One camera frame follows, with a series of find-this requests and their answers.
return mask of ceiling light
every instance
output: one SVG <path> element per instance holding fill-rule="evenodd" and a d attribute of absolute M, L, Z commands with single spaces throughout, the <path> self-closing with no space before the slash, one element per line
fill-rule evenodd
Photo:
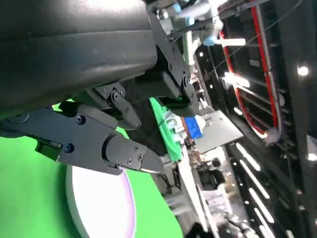
<path fill-rule="evenodd" d="M 308 160 L 309 161 L 316 161 L 317 160 L 317 155 L 315 155 L 313 153 L 309 153 L 308 154 Z"/>
<path fill-rule="evenodd" d="M 302 66 L 297 68 L 297 72 L 299 76 L 306 76 L 309 73 L 309 70 L 306 66 Z"/>
<path fill-rule="evenodd" d="M 260 229 L 260 231 L 261 231 L 261 233 L 262 233 L 262 236 L 263 236 L 264 238 L 271 238 L 271 237 L 268 235 L 268 233 L 267 233 L 267 231 L 266 231 L 266 229 L 264 228 L 263 225 L 260 225 L 260 226 L 259 226 L 259 229 Z"/>
<path fill-rule="evenodd" d="M 240 111 L 238 108 L 234 108 L 233 110 L 236 112 L 236 114 L 240 116 L 243 114 L 242 111 Z"/>
<path fill-rule="evenodd" d="M 250 192 L 251 196 L 254 198 L 254 200 L 257 203 L 257 205 L 259 206 L 259 208 L 261 209 L 261 211 L 263 212 L 263 214 L 266 217 L 267 221 L 270 222 L 270 223 L 274 223 L 274 219 L 273 219 L 272 215 L 269 213 L 267 208 L 264 206 L 264 204 L 260 200 L 260 198 L 257 195 L 257 193 L 254 191 L 254 189 L 253 188 L 249 188 L 249 192 Z"/>
<path fill-rule="evenodd" d="M 168 18 L 168 12 L 167 11 L 163 12 L 163 17 L 164 17 L 164 19 Z"/>
<path fill-rule="evenodd" d="M 266 223 L 264 217 L 262 216 L 261 212 L 258 210 L 258 208 L 254 208 L 254 211 L 256 212 L 257 216 L 259 217 L 260 221 L 263 224 L 264 231 L 266 231 L 267 236 L 263 235 L 265 238 L 275 238 L 273 232 L 268 227 L 268 224 Z"/>
<path fill-rule="evenodd" d="M 295 238 L 292 231 L 290 231 L 290 230 L 286 230 L 286 234 L 287 234 L 288 238 Z"/>
<path fill-rule="evenodd" d="M 246 44 L 246 39 L 237 38 L 237 39 L 219 39 L 216 41 L 216 44 L 226 46 L 244 46 Z"/>
<path fill-rule="evenodd" d="M 245 79 L 237 74 L 234 74 L 234 73 L 225 72 L 224 77 L 222 79 L 229 84 L 235 83 L 235 84 L 238 84 L 242 87 L 246 87 L 246 88 L 250 87 L 250 83 L 247 79 Z"/>
<path fill-rule="evenodd" d="M 247 161 L 253 166 L 253 168 L 256 171 L 260 171 L 261 168 L 259 164 L 252 158 L 251 155 L 248 154 L 248 152 L 245 150 L 245 148 L 242 147 L 239 143 L 236 143 L 237 149 L 241 152 L 241 154 L 244 156 L 244 158 L 247 159 Z"/>
<path fill-rule="evenodd" d="M 252 181 L 254 182 L 254 184 L 258 187 L 258 189 L 261 191 L 261 193 L 263 194 L 263 196 L 266 199 L 269 199 L 269 194 L 267 193 L 267 191 L 264 189 L 264 187 L 260 184 L 260 182 L 257 180 L 257 178 L 254 176 L 254 174 L 251 172 L 251 170 L 248 168 L 248 166 L 246 165 L 246 163 L 244 163 L 243 160 L 240 160 L 240 163 L 242 165 L 242 167 L 245 169 L 245 171 L 247 172 L 247 174 L 250 176 L 250 178 L 252 179 Z"/>

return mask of metal plate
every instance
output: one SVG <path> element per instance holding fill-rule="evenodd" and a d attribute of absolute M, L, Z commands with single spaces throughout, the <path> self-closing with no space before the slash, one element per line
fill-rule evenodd
<path fill-rule="evenodd" d="M 211 122 L 211 125 L 203 129 L 203 137 L 195 139 L 196 147 L 201 154 L 243 137 L 222 111 L 210 114 L 210 118 L 208 122 Z"/>

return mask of bolt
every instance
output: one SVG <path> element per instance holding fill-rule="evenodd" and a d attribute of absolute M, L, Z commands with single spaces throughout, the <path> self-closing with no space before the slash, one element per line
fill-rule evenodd
<path fill-rule="evenodd" d="M 113 100 L 117 101 L 118 97 L 119 97 L 119 94 L 118 93 L 114 93 Z"/>
<path fill-rule="evenodd" d="M 83 125 L 83 124 L 85 123 L 85 121 L 86 121 L 86 119 L 85 119 L 84 116 L 78 116 L 78 117 L 76 118 L 76 123 L 77 123 L 78 125 Z"/>
<path fill-rule="evenodd" d="M 69 153 L 71 153 L 71 152 L 73 152 L 74 151 L 74 146 L 72 145 L 72 144 L 67 144 L 66 146 L 65 146 L 65 149 L 64 149 L 64 152 L 66 153 L 66 154 L 69 154 Z"/>

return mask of green surface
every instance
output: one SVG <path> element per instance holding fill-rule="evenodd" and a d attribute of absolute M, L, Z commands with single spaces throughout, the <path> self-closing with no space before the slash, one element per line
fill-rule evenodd
<path fill-rule="evenodd" d="M 150 102 L 156 120 L 160 125 L 159 130 L 163 137 L 170 159 L 173 162 L 177 162 L 182 158 L 182 149 L 180 145 L 173 140 L 173 133 L 168 129 L 167 124 L 165 122 L 162 123 L 162 121 L 165 120 L 164 113 L 167 111 L 167 109 L 165 107 L 161 107 L 161 105 L 154 98 L 150 98 Z"/>
<path fill-rule="evenodd" d="M 35 152 L 35 146 L 27 137 L 0 138 L 1 237 L 77 238 L 65 194 L 66 166 Z M 135 237 L 182 237 L 151 176 L 134 171 L 128 176 L 136 200 Z"/>

